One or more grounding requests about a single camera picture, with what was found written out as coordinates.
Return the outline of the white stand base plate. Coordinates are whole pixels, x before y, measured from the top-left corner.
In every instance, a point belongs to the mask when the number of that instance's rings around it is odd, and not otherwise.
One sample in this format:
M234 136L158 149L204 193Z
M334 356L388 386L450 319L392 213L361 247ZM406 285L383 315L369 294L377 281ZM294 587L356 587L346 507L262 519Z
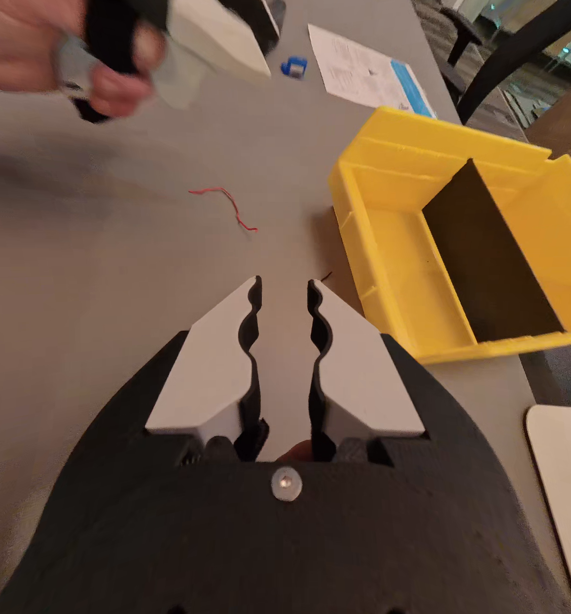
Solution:
M571 580L571 407L532 406L526 430Z

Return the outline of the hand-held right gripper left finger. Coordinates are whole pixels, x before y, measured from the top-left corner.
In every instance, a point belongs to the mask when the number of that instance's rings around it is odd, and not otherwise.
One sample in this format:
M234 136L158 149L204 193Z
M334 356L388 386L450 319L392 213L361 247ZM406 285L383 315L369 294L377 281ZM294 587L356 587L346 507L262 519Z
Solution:
M262 289L261 277L252 276L192 325L147 419L148 432L190 435L203 445L223 437L240 460L257 460L269 434L251 354Z

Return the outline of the person's left hand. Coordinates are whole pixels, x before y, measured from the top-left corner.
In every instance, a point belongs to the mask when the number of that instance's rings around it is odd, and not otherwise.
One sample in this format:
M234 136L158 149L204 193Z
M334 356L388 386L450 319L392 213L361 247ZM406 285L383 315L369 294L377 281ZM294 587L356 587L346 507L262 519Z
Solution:
M87 1L0 1L0 91L48 93L58 87L56 59L65 35L85 37ZM129 117L153 94L151 73L163 62L165 39L150 23L136 25L131 52L137 73L97 64L89 105L110 117Z

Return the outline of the black bin divider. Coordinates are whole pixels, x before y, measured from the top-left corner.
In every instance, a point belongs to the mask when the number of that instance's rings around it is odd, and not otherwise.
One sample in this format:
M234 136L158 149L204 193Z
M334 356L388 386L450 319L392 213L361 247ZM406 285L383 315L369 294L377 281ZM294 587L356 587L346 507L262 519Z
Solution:
M565 332L472 158L422 213L477 342Z

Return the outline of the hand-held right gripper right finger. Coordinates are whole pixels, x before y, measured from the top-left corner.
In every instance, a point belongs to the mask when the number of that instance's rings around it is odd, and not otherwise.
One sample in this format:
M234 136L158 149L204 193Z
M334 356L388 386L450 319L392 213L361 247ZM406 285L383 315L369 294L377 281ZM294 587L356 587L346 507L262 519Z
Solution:
M308 411L315 461L345 440L415 438L425 428L379 330L323 282L308 282L314 362Z

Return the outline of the printed paper sheet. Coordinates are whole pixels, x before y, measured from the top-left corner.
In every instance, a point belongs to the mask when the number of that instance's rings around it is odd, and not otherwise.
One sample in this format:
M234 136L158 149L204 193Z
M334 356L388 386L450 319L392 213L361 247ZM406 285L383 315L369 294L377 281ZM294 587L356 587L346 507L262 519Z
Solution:
M409 64L312 24L308 33L327 93L372 109L437 118Z

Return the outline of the brown wooden cabinet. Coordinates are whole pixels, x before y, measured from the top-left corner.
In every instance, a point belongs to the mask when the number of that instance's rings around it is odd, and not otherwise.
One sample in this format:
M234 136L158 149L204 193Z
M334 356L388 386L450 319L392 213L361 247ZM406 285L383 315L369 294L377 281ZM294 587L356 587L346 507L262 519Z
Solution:
M571 156L571 90L526 128L527 141L550 149L550 159Z

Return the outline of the yellow plastic bin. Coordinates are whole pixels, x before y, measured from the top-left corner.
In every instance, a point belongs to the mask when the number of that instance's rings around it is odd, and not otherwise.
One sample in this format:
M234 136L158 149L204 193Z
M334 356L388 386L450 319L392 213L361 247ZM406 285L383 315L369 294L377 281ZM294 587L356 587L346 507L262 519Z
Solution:
M365 317L422 364L571 344L571 157L388 107L330 175ZM477 342L422 210L472 158L564 333Z

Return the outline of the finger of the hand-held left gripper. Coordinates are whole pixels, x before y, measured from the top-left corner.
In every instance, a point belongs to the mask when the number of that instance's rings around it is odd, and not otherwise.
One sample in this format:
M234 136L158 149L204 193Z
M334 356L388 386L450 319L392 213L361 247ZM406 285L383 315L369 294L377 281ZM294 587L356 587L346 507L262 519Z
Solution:
M169 1L167 32L214 68L266 81L266 57L281 39L285 13L285 1Z

